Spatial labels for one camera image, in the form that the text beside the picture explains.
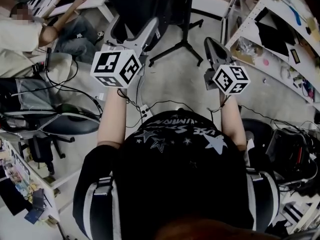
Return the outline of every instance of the white cube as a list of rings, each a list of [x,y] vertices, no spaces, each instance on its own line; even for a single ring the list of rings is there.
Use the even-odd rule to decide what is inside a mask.
[[[225,95],[240,94],[250,83],[244,66],[221,65],[213,81]]]
[[[141,67],[134,50],[98,51],[90,75],[105,87],[126,89]]]

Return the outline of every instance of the chair wheel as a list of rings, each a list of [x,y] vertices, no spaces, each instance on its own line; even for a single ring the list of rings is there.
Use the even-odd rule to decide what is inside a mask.
[[[50,175],[54,175],[55,174],[54,164],[52,162],[48,162],[46,166],[48,167],[48,171]]]

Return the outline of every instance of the sneaker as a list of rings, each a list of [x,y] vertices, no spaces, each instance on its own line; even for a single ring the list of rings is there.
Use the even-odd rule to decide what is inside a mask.
[[[95,43],[97,44],[99,41],[101,41],[104,38],[104,36],[105,36],[105,32],[104,31],[100,31],[98,33],[98,37],[97,37]]]

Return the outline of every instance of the star print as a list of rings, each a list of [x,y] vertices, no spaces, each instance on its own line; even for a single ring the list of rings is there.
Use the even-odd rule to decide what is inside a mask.
[[[150,147],[150,149],[153,148],[158,148],[158,150],[163,153],[165,145],[168,145],[167,143],[165,143],[165,138],[154,138],[152,137],[152,139],[154,140],[154,143],[152,144],[152,146]]]
[[[135,136],[136,138],[138,137],[143,137],[143,143],[146,143],[147,140],[152,137],[152,136],[156,136],[157,134],[154,133],[154,130],[152,131],[147,131],[147,130],[143,130],[143,133],[140,135]]]
[[[211,149],[214,148],[215,151],[221,155],[222,154],[222,150],[225,147],[228,147],[227,144],[224,141],[224,137],[222,135],[219,135],[217,137],[211,137],[208,136],[206,134],[203,135],[206,140],[209,142],[209,144],[205,147],[206,149]]]
[[[192,161],[190,161],[190,163],[189,163],[190,165],[191,165],[191,167],[192,168],[198,168],[197,167],[197,163],[196,162],[192,162]]]
[[[191,139],[185,138],[183,143],[188,146],[188,145],[191,144],[192,142],[191,142]]]

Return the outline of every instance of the white wall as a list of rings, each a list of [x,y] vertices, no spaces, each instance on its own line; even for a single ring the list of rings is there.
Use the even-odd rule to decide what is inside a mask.
[[[223,17],[228,9],[228,2],[224,0],[192,0],[192,8]]]

